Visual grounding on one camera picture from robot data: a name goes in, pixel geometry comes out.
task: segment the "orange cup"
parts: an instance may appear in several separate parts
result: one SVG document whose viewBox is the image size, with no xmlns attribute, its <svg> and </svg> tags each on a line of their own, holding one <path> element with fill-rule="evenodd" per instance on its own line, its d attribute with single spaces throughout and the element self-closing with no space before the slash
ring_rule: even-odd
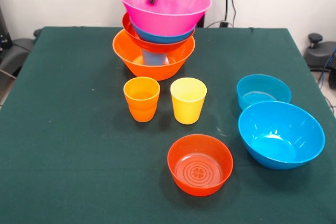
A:
<svg viewBox="0 0 336 224">
<path fill-rule="evenodd" d="M 149 77 L 136 77 L 124 85 L 124 94 L 133 118 L 141 123 L 152 120 L 158 106 L 160 85 Z"/>
</svg>

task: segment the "red-orange bowl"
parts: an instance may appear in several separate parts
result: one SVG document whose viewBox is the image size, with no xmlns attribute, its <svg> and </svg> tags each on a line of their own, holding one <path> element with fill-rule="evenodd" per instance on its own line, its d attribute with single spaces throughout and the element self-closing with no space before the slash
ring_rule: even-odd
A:
<svg viewBox="0 0 336 224">
<path fill-rule="evenodd" d="M 177 140 L 169 149 L 167 162 L 177 186 L 193 196 L 214 194 L 233 170 L 233 158 L 226 145 L 201 134 Z"/>
<path fill-rule="evenodd" d="M 157 52 L 157 53 L 166 53 L 166 52 L 170 52 L 173 51 L 175 49 L 177 49 L 178 47 L 182 46 L 184 43 L 186 43 L 188 41 L 188 39 L 190 39 L 194 33 L 195 30 L 191 33 L 191 35 L 179 42 L 176 43 L 172 43 L 172 44 L 156 44 L 156 43 L 151 43 L 145 40 L 142 40 L 139 38 L 139 36 L 137 35 L 137 33 L 134 30 L 134 27 L 131 23 L 130 20 L 130 16 L 128 13 L 125 13 L 123 18 L 122 18 L 122 26 L 123 28 L 126 30 L 126 32 L 128 33 L 128 35 L 131 37 L 131 39 L 133 40 L 133 42 L 135 44 L 137 44 L 139 47 L 149 51 L 149 52 Z"/>
<path fill-rule="evenodd" d="M 145 76 L 162 81 L 174 76 L 195 49 L 195 39 L 190 37 L 182 46 L 167 52 L 167 65 L 147 66 L 143 64 L 139 47 L 123 29 L 113 39 L 113 50 L 131 72 L 139 77 Z"/>
</svg>

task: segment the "blue bowl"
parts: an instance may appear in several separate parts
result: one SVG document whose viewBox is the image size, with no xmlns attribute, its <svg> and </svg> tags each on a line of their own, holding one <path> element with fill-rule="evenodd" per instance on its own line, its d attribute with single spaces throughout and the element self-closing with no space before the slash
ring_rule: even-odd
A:
<svg viewBox="0 0 336 224">
<path fill-rule="evenodd" d="M 237 94 L 242 110 L 257 102 L 290 102 L 292 97 L 284 82 L 265 74 L 251 74 L 242 78 L 237 84 Z"/>
<path fill-rule="evenodd" d="M 251 156 L 271 169 L 292 169 L 317 157 L 325 137 L 319 122 L 305 110 L 284 102 L 249 106 L 238 121 Z"/>
<path fill-rule="evenodd" d="M 133 27 L 134 27 L 136 34 L 140 37 L 140 39 L 151 42 L 151 43 L 157 43 L 157 44 L 172 44 L 172 43 L 180 42 L 182 40 L 187 39 L 195 30 L 195 28 L 193 28 L 191 31 L 187 32 L 186 34 L 182 34 L 182 35 L 174 36 L 174 37 L 164 37 L 164 36 L 157 36 L 154 34 L 146 33 L 145 31 L 137 27 L 134 23 L 133 23 Z"/>
</svg>

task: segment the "wall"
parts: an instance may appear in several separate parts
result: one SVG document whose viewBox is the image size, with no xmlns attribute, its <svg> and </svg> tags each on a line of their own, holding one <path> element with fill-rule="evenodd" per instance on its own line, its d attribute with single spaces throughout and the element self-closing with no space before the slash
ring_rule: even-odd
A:
<svg viewBox="0 0 336 224">
<path fill-rule="evenodd" d="M 206 25 L 224 18 L 225 0 L 213 0 Z M 120 26 L 119 0 L 0 0 L 13 38 L 31 37 L 43 26 Z M 299 49 L 317 31 L 336 40 L 335 0 L 235 0 L 237 27 L 287 27 Z M 229 21 L 232 21 L 232 10 Z"/>
</svg>

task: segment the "stacked bowls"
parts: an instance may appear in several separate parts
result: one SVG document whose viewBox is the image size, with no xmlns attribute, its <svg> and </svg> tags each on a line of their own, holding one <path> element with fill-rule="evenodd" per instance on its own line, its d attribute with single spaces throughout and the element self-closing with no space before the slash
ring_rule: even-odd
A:
<svg viewBox="0 0 336 224">
<path fill-rule="evenodd" d="M 113 49 L 136 76 L 157 81 L 175 75 L 195 48 L 193 34 L 211 0 L 122 0 L 124 30 Z"/>
</svg>

